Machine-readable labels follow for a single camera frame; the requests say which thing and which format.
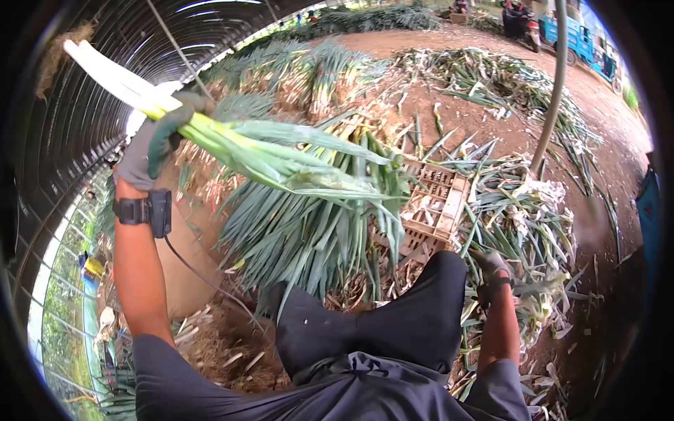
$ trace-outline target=motorcycle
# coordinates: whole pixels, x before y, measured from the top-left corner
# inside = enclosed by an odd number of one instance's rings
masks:
[[[515,7],[509,0],[501,2],[503,7],[503,31],[508,38],[523,40],[531,49],[541,51],[541,33],[536,14],[527,7]]]
[[[526,24],[524,29],[524,41],[531,47],[534,53],[541,51],[541,29],[539,21],[536,19],[536,14],[532,11],[527,12],[522,16],[522,20]]]

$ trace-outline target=blue three-wheeled vehicle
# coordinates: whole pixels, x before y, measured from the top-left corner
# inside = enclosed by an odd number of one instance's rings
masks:
[[[557,50],[557,19],[540,15],[539,26],[543,42]],[[617,51],[604,38],[600,39],[598,45],[595,46],[590,29],[572,18],[568,18],[568,29],[569,52],[566,59],[567,64],[575,66],[580,59],[606,79],[616,94],[621,94],[622,82],[617,75],[616,60],[611,56],[611,53],[617,53]]]

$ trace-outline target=plastic crate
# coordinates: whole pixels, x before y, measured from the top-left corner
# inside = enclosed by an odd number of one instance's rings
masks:
[[[433,224],[428,224],[424,212],[417,212],[411,219],[403,220],[405,237],[400,245],[400,254],[407,256],[418,247],[424,247],[422,253],[417,253],[413,259],[419,263],[428,262],[428,258],[435,252],[442,250],[454,250],[455,246],[450,240],[458,227],[463,214],[470,182],[466,177],[447,168],[419,162],[406,158],[404,161],[405,171],[415,177],[429,191],[426,192],[416,184],[410,184],[412,189],[411,199],[431,196],[431,203],[441,203],[439,209],[427,209],[433,218]],[[385,237],[375,229],[373,233],[375,242],[388,245]]]
[[[418,197],[430,196],[431,201],[425,208],[433,219],[430,224],[424,211],[418,211],[411,219],[403,220],[402,225],[423,236],[449,242],[463,214],[470,192],[470,182],[466,177],[447,168],[405,160],[406,172],[419,180],[428,189],[414,185],[410,201]]]

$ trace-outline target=black shorts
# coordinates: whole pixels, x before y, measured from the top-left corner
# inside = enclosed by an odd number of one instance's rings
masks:
[[[324,358],[361,351],[448,374],[461,340],[466,270],[456,253],[438,252],[401,297],[358,316],[326,310],[293,288],[276,329],[283,367],[292,378]],[[272,308],[283,292],[279,285],[272,293]]]

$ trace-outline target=gray work glove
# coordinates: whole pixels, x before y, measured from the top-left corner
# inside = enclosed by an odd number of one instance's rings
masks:
[[[194,92],[176,92],[173,97],[183,105],[157,121],[145,119],[117,165],[115,184],[121,177],[136,189],[152,190],[164,164],[183,139],[176,133],[178,128],[188,124],[195,111],[206,115],[215,111],[215,104],[210,99]]]
[[[487,254],[474,251],[471,255],[482,269],[486,278],[485,283],[477,287],[477,299],[482,308],[486,311],[489,309],[495,291],[501,285],[509,284],[512,287],[512,268],[503,261],[501,255],[497,251],[492,251]],[[504,269],[508,275],[504,277],[502,273],[497,273],[499,269]]]

